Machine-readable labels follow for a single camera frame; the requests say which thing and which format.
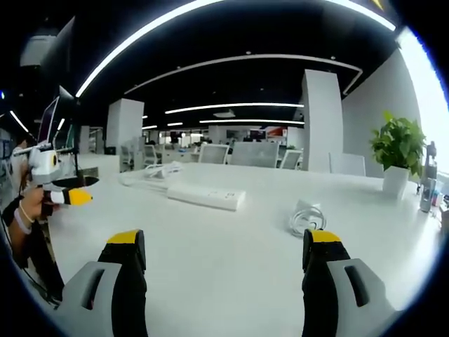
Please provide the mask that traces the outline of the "person's left hand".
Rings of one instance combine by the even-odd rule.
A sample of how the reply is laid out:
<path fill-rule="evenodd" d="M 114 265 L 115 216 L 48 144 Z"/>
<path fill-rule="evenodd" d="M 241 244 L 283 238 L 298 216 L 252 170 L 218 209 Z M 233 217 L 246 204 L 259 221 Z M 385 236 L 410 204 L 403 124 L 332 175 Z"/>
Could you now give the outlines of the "person's left hand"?
<path fill-rule="evenodd" d="M 52 211 L 57 211 L 60 208 L 59 204 L 54 204 L 50 201 L 44 201 L 44 190 L 42 187 L 35 187 L 26 191 L 24 197 L 21 200 L 22 211 L 31 220 L 36 220 L 41 217 L 42 204 L 48 205 L 52 208 Z"/>

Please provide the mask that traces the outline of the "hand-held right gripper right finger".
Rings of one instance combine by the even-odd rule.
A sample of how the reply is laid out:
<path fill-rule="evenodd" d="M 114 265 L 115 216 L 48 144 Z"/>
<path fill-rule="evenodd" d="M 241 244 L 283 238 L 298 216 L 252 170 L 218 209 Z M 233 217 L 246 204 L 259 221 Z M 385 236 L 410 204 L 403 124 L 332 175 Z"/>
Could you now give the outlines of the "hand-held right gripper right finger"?
<path fill-rule="evenodd" d="M 382 336 L 401 315 L 384 282 L 332 232 L 304 231 L 302 269 L 303 336 Z"/>

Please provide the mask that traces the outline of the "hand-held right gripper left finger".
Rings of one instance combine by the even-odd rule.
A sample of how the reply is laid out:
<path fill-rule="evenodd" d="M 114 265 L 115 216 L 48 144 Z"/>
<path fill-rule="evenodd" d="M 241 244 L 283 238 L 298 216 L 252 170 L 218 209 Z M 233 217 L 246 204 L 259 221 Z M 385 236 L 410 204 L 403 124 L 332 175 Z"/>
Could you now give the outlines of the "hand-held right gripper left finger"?
<path fill-rule="evenodd" d="M 107 240 L 96 261 L 65 285 L 56 310 L 70 336 L 146 336 L 147 283 L 142 230 Z"/>

